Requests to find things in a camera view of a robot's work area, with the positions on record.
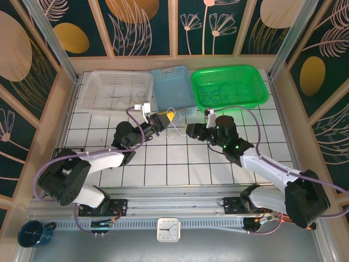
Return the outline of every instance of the white tile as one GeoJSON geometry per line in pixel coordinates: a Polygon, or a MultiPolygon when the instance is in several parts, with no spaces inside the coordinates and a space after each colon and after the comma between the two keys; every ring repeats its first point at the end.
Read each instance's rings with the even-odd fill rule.
{"type": "Polygon", "coordinates": [[[144,165],[126,165],[124,167],[123,187],[144,185],[144,165]]]}
{"type": "Polygon", "coordinates": [[[122,182],[123,169],[123,167],[103,169],[100,179],[100,186],[120,187],[122,182]]]}
{"type": "Polygon", "coordinates": [[[272,158],[275,161],[291,161],[291,155],[286,143],[271,143],[269,144],[269,147],[272,153],[272,158]]]}
{"type": "Polygon", "coordinates": [[[175,128],[167,128],[168,145],[186,145],[185,127],[178,127],[177,129],[179,132],[177,132],[175,128]]]}
{"type": "Polygon", "coordinates": [[[288,168],[294,168],[294,165],[292,162],[280,162],[280,164],[285,165],[288,168]]]}
{"type": "Polygon", "coordinates": [[[176,113],[175,117],[172,119],[172,123],[176,127],[185,127],[185,116],[182,116],[180,113],[176,113]]]}
{"type": "Polygon", "coordinates": [[[231,164],[211,164],[212,184],[233,184],[231,164]]]}
{"type": "Polygon", "coordinates": [[[109,116],[93,115],[91,117],[90,128],[108,128],[109,116]]]}
{"type": "Polygon", "coordinates": [[[265,86],[266,86],[266,88],[267,88],[268,94],[272,94],[272,90],[270,89],[270,84],[269,84],[269,82],[268,82],[268,81],[264,81],[264,84],[265,84],[265,86]]]}
{"type": "Polygon", "coordinates": [[[236,131],[238,132],[240,138],[247,140],[245,127],[236,127],[236,131]]]}
{"type": "MultiPolygon", "coordinates": [[[[266,132],[263,126],[260,126],[261,130],[261,142],[267,142],[266,132]]],[[[245,127],[247,133],[247,141],[250,143],[256,143],[258,141],[258,129],[257,126],[245,127]]]]}
{"type": "Polygon", "coordinates": [[[124,113],[124,114],[123,113],[116,113],[116,114],[110,116],[109,128],[115,130],[118,123],[123,122],[123,121],[127,121],[128,119],[129,119],[129,117],[126,115],[126,113],[124,113]]]}
{"type": "Polygon", "coordinates": [[[166,146],[147,146],[147,165],[166,164],[166,146]]]}
{"type": "Polygon", "coordinates": [[[105,146],[108,129],[90,129],[86,146],[105,146]]]}
{"type": "Polygon", "coordinates": [[[286,142],[282,126],[264,126],[268,142],[286,142]]]}
{"type": "Polygon", "coordinates": [[[261,110],[263,124],[281,124],[278,112],[276,110],[261,110]]]}
{"type": "Polygon", "coordinates": [[[256,183],[255,175],[251,170],[241,168],[238,165],[231,164],[233,169],[235,184],[253,184],[256,183]]]}
{"type": "Polygon", "coordinates": [[[258,72],[260,72],[260,75],[261,75],[263,81],[268,81],[267,73],[264,69],[258,69],[258,72]]]}
{"type": "Polygon", "coordinates": [[[270,94],[268,100],[259,107],[260,109],[276,109],[273,96],[270,94]]]}
{"type": "Polygon", "coordinates": [[[195,114],[186,116],[186,123],[187,124],[205,123],[203,113],[201,111],[197,111],[195,114]]]}
{"type": "Polygon", "coordinates": [[[67,143],[65,146],[85,147],[87,132],[87,129],[69,130],[67,143]]]}
{"type": "Polygon", "coordinates": [[[242,119],[242,113],[241,110],[236,110],[236,111],[224,111],[225,116],[232,116],[234,118],[234,123],[237,126],[243,126],[244,121],[242,119]]]}
{"type": "Polygon", "coordinates": [[[168,165],[167,185],[189,184],[188,165],[168,165]]]}
{"type": "Polygon", "coordinates": [[[272,157],[270,154],[270,149],[267,143],[260,143],[259,148],[261,154],[267,156],[267,157],[272,157]]]}
{"type": "Polygon", "coordinates": [[[186,146],[167,146],[168,164],[187,164],[188,156],[186,146]]]}
{"type": "Polygon", "coordinates": [[[141,146],[136,149],[136,154],[130,161],[129,165],[144,165],[146,162],[146,147],[141,146]]]}
{"type": "MultiPolygon", "coordinates": [[[[261,117],[260,111],[259,110],[251,110],[251,111],[256,116],[258,123],[260,125],[262,125],[263,122],[262,122],[262,117],[261,117]]],[[[251,116],[250,113],[248,113],[247,111],[243,111],[242,115],[244,118],[245,126],[256,126],[256,121],[254,120],[254,118],[251,116]]]]}
{"type": "Polygon", "coordinates": [[[166,166],[165,165],[146,165],[145,186],[165,186],[165,185],[166,185],[166,166]]]}
{"type": "Polygon", "coordinates": [[[166,145],[166,130],[159,133],[159,136],[153,134],[153,139],[147,142],[147,145],[166,145]]]}
{"type": "Polygon", "coordinates": [[[88,186],[88,187],[97,186],[97,187],[99,187],[100,174],[101,174],[101,171],[97,171],[97,172],[89,174],[86,177],[85,182],[83,183],[84,186],[88,186]]]}
{"type": "Polygon", "coordinates": [[[189,165],[189,184],[211,184],[209,164],[189,165]]]}
{"type": "Polygon", "coordinates": [[[208,163],[207,145],[188,146],[189,164],[208,163]]]}
{"type": "Polygon", "coordinates": [[[109,128],[107,131],[107,146],[110,146],[114,141],[115,128],[109,128]]]}
{"type": "MultiPolygon", "coordinates": [[[[219,146],[210,146],[212,149],[222,152],[222,148],[219,146]]],[[[209,153],[209,162],[210,163],[229,163],[228,159],[223,154],[218,154],[212,150],[208,150],[209,153]]]]}
{"type": "Polygon", "coordinates": [[[90,114],[73,114],[70,129],[85,129],[89,127],[90,114]]]}

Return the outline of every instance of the clock face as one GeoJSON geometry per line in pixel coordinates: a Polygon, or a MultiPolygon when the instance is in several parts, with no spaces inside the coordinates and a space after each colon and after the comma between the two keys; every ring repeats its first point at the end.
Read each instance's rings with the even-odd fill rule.
{"type": "Polygon", "coordinates": [[[180,238],[180,222],[176,218],[158,220],[158,240],[160,242],[177,242],[180,238]]]}

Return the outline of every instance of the green tray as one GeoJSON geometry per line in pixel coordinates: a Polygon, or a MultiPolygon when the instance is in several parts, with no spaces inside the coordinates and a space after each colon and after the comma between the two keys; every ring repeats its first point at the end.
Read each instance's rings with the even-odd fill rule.
{"type": "Polygon", "coordinates": [[[231,105],[252,109],[268,100],[261,75],[249,65],[201,69],[191,75],[191,84],[201,111],[231,105]]]}

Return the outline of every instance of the floor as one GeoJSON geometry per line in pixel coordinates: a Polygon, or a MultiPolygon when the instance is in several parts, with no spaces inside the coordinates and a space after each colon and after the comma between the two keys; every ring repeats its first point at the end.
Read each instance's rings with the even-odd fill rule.
{"type": "MultiPolygon", "coordinates": [[[[260,150],[266,156],[293,167],[291,156],[270,86],[264,70],[260,70],[264,83],[269,92],[268,101],[253,109],[258,121],[262,124],[262,144],[260,150]]],[[[84,85],[89,73],[82,76],[84,85]]],[[[126,114],[116,116],[90,115],[74,105],[64,147],[77,151],[97,151],[111,145],[116,125],[127,121],[126,114]]],[[[152,111],[156,112],[156,102],[152,98],[152,111]]],[[[136,112],[135,117],[140,123],[144,122],[136,112]]],[[[257,127],[253,118],[245,111],[227,112],[237,124],[239,136],[255,144],[257,141],[257,127]]],[[[173,120],[178,130],[185,134],[187,123],[205,123],[201,111],[191,116],[173,120]]],[[[105,169],[91,174],[86,185],[99,187],[126,186],[183,186],[198,184],[251,184],[268,183],[259,174],[231,164],[228,160],[210,151],[206,142],[200,142],[186,136],[179,135],[170,126],[167,132],[146,142],[137,150],[136,156],[125,167],[105,169]]]]}

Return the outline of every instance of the blue mug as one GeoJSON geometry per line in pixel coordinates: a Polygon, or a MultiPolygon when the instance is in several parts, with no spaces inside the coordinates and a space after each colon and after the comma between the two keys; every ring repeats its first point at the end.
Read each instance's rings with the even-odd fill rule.
{"type": "Polygon", "coordinates": [[[50,242],[56,223],[43,225],[39,221],[29,221],[18,233],[18,244],[21,247],[41,247],[50,242]]]}

